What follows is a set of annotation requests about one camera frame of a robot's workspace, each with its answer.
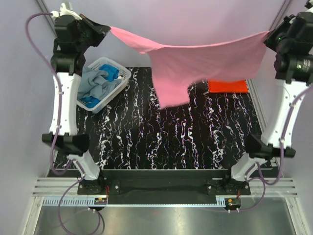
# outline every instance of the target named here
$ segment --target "pink cloth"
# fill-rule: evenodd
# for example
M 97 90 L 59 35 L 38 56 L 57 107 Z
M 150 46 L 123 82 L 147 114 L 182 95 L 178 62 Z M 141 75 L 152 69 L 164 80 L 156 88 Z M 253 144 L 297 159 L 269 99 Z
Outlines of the pink cloth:
M 268 31 L 226 43 L 169 46 L 111 27 L 111 32 L 152 61 L 152 80 L 160 108 L 189 102 L 188 87 L 197 81 L 235 82 L 256 77 Z

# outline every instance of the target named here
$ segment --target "folded orange cloth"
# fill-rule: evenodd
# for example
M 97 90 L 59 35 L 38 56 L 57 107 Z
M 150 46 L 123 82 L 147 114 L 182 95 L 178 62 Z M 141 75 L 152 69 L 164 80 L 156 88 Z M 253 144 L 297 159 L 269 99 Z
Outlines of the folded orange cloth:
M 248 93 L 246 81 L 216 82 L 209 80 L 209 92 L 211 93 Z

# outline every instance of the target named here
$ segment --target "laundry basket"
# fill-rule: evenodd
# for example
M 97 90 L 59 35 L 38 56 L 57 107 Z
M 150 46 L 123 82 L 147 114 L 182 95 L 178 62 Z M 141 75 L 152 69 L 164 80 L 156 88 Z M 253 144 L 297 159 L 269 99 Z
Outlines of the laundry basket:
M 123 76 L 123 78 L 122 82 L 93 108 L 87 108 L 83 102 L 77 100 L 77 105 L 79 107 L 82 107 L 83 109 L 91 111 L 95 114 L 99 113 L 101 109 L 103 109 L 114 97 L 116 97 L 127 86 L 128 80 L 132 75 L 132 73 L 127 68 L 121 66 L 120 64 L 106 57 L 101 57 L 97 59 L 95 62 L 89 65 L 88 68 L 98 70 L 101 66 L 105 64 L 117 68 L 119 71 L 118 75 Z

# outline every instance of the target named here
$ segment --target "marble pattern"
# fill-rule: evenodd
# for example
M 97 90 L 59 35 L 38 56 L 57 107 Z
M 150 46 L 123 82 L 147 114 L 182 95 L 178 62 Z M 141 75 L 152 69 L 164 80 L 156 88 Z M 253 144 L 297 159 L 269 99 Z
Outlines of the marble pattern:
M 128 86 L 101 112 L 77 107 L 79 133 L 102 169 L 229 168 L 244 153 L 248 133 L 261 134 L 249 94 L 189 88 L 190 103 L 160 109 L 150 68 L 130 68 Z M 61 153 L 57 168 L 66 165 Z

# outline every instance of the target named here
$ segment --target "white wall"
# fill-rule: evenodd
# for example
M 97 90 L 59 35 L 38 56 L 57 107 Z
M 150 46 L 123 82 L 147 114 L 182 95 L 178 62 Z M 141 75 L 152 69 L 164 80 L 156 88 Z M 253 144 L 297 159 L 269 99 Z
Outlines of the white wall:
M 286 12 L 286 15 L 296 15 L 305 11 L 305 0 L 294 0 Z M 273 67 L 275 53 L 268 50 L 263 59 L 257 79 L 254 80 L 258 96 L 266 116 L 269 120 L 272 103 L 275 99 L 275 74 Z M 292 136 L 292 147 L 296 150 L 293 159 L 286 159 L 284 175 L 291 176 L 298 190 L 305 211 L 307 221 L 313 233 L 313 122 L 312 122 L 313 94 L 309 94 L 302 103 Z
M 63 0 L 45 0 L 58 10 Z M 284 0 L 71 0 L 73 10 L 158 43 L 185 46 L 235 40 L 268 30 Z M 87 63 L 109 57 L 124 66 L 150 66 L 147 55 L 109 34 L 86 53 Z
M 48 169 L 49 148 L 41 134 L 49 130 L 53 108 L 50 71 L 30 47 L 24 30 L 38 13 L 33 0 L 1 3 L 0 16 L 0 234 L 21 234 L 36 179 Z M 31 35 L 51 57 L 53 36 L 43 18 L 31 22 Z

